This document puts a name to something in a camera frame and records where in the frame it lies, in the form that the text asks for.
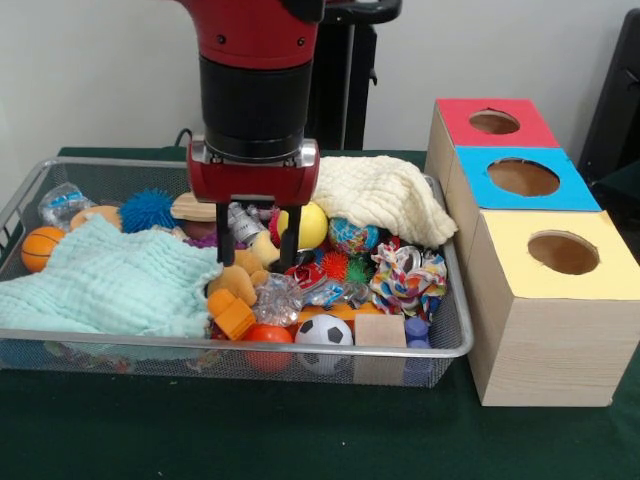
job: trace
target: soccer ball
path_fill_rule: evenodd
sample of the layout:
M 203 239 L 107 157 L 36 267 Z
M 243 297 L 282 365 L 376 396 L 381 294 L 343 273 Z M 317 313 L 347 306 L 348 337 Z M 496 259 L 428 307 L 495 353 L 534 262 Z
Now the soccer ball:
M 299 353 L 298 361 L 311 373 L 329 376 L 346 370 L 351 358 L 344 355 Z
M 316 315 L 304 322 L 296 334 L 296 343 L 315 345 L 353 345 L 349 326 L 333 315 Z M 349 357 L 343 355 L 299 353 L 300 364 L 316 375 L 335 375 L 345 370 Z
M 296 343 L 315 345 L 353 345 L 349 326 L 333 315 L 316 315 L 300 325 Z

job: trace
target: mint green blanket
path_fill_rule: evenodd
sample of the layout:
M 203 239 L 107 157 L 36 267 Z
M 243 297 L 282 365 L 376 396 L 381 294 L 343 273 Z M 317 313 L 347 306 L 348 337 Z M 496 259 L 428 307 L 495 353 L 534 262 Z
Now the mint green blanket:
M 122 234 L 96 215 L 42 273 L 0 283 L 0 328 L 204 338 L 216 257 L 164 232 Z

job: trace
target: blue spiky ball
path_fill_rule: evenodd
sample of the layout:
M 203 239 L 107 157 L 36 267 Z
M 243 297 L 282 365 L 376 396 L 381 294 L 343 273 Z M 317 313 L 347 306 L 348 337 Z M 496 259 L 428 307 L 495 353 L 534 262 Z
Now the blue spiky ball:
M 158 188 L 136 193 L 120 207 L 122 231 L 136 233 L 149 230 L 154 225 L 175 228 L 176 220 L 171 216 L 173 199 Z

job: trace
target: stacked boxes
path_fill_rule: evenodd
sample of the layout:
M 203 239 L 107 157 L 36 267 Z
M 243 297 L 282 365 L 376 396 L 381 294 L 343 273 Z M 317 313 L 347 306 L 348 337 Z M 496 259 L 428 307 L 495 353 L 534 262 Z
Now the stacked boxes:
M 605 406 L 640 339 L 640 268 L 528 100 L 438 100 L 427 172 L 458 223 L 483 405 Z

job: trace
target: wire mesh basket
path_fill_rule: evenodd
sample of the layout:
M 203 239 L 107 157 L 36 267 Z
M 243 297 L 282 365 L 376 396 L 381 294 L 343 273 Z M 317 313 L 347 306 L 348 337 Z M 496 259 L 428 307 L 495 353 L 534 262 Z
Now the wire mesh basket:
M 443 203 L 437 181 L 425 177 Z M 0 213 L 0 281 L 28 274 L 20 259 L 26 233 L 41 226 L 37 206 L 71 182 L 96 203 L 119 205 L 145 188 L 172 196 L 189 190 L 186 164 L 55 158 L 37 166 Z M 449 285 L 429 333 L 432 349 L 332 347 L 208 339 L 113 336 L 0 329 L 0 367 L 140 375 L 433 387 L 473 344 L 455 250 L 443 247 Z

